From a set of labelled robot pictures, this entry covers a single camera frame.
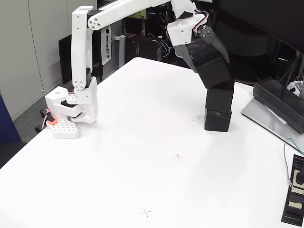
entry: tabletop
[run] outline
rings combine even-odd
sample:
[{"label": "tabletop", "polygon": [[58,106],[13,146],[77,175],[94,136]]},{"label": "tabletop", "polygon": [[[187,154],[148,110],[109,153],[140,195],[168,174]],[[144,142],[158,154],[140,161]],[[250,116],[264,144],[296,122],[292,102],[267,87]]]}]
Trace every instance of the tabletop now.
[{"label": "tabletop", "polygon": [[240,113],[252,88],[236,83],[227,133],[204,130],[206,91],[135,58],[98,86],[80,138],[45,129],[0,170],[0,227],[291,227],[284,142]]}]

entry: gray wall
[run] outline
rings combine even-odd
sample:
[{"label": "gray wall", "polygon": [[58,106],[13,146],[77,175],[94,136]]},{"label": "gray wall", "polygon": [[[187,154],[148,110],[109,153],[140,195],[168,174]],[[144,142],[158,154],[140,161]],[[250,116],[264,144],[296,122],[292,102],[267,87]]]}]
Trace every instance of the gray wall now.
[{"label": "gray wall", "polygon": [[96,0],[0,1],[0,92],[13,120],[60,84],[58,41],[81,5],[97,8]]}]

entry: black monitor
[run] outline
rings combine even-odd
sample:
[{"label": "black monitor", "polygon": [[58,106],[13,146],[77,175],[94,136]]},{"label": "black monitor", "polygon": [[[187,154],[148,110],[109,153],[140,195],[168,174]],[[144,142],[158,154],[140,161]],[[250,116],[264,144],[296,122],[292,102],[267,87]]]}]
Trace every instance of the black monitor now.
[{"label": "black monitor", "polygon": [[304,0],[218,0],[217,3],[220,10],[304,53]]}]

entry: white 3d-printed part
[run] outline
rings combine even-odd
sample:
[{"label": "white 3d-printed part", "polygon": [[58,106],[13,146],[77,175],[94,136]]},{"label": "white 3d-printed part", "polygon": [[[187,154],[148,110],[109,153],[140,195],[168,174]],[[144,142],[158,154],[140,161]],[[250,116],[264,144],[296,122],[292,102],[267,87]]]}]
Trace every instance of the white 3d-printed part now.
[{"label": "white 3d-printed part", "polygon": [[54,126],[47,123],[47,126],[51,129],[53,136],[58,139],[76,139],[79,137],[79,132],[75,123],[69,120],[58,120],[58,123]]}]

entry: black cube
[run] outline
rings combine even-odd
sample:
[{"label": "black cube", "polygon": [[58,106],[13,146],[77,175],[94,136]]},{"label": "black cube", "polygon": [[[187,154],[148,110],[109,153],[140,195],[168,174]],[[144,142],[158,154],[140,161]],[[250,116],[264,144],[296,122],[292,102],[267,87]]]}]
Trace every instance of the black cube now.
[{"label": "black cube", "polygon": [[231,119],[230,113],[221,113],[212,110],[205,111],[205,130],[216,132],[227,132]]},{"label": "black cube", "polygon": [[230,113],[234,93],[234,80],[228,80],[209,88],[206,109],[220,113]]},{"label": "black cube", "polygon": [[221,56],[196,67],[196,70],[207,89],[231,79],[226,62]]}]

